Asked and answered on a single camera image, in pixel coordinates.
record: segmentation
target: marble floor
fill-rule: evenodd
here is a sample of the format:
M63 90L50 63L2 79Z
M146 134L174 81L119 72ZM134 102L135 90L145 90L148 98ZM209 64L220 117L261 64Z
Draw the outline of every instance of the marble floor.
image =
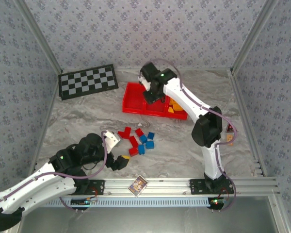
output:
M126 126L142 128L145 133L155 133L155 149L144 156L131 158L121 171L104 168L97 178L183 178L203 177L204 162L201 149L191 138L193 122L142 116L122 112L122 99L127 82L137 81L137 71L116 71L119 89L61 101L57 95L47 133L37 159L40 168L58 150L78 143L88 133L100 134L103 130L123 131ZM183 71L183 81L196 96L210 106L218 106L230 118L239 134L233 146L220 147L222 164L230 176L255 176L253 156L245 136L238 106L226 73ZM128 155L131 148L123 140L113 149L113 154Z

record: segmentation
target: red plastic bin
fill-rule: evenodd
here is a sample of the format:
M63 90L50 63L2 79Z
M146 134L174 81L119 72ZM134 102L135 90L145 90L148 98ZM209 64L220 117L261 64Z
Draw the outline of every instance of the red plastic bin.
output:
M136 113L149 116L168 117L186 120L188 114L185 111L168 112L169 97L166 96L165 102L160 100L153 104L148 104L143 96L146 89L139 83L128 83L123 98L123 112Z

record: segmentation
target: patterned wallpaper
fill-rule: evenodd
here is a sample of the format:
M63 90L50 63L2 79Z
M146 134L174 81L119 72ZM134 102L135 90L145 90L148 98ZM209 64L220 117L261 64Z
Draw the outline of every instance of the patterned wallpaper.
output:
M0 191L27 176L56 79L14 2L0 0Z
M62 69L231 67L265 0L26 0Z
M291 217L291 0L281 0L238 73L268 174Z

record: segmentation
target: blue block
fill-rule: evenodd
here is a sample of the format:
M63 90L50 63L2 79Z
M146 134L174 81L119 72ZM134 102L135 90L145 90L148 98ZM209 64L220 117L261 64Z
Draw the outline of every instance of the blue block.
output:
M142 144L146 143L147 142L147 138L146 136L143 134L139 137L140 141L142 142Z
M138 152L139 154L145 154L145 147L144 145L138 145Z
M149 132L149 134L147 135L148 139L153 140L154 139L154 135L155 133Z
M145 144L145 148L154 149L154 142L153 141L147 141L146 144Z

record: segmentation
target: checkerboard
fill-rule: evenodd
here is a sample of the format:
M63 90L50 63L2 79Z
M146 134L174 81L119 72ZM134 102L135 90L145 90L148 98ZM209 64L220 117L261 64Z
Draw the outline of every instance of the checkerboard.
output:
M61 74L58 78L62 100L118 88L112 64Z

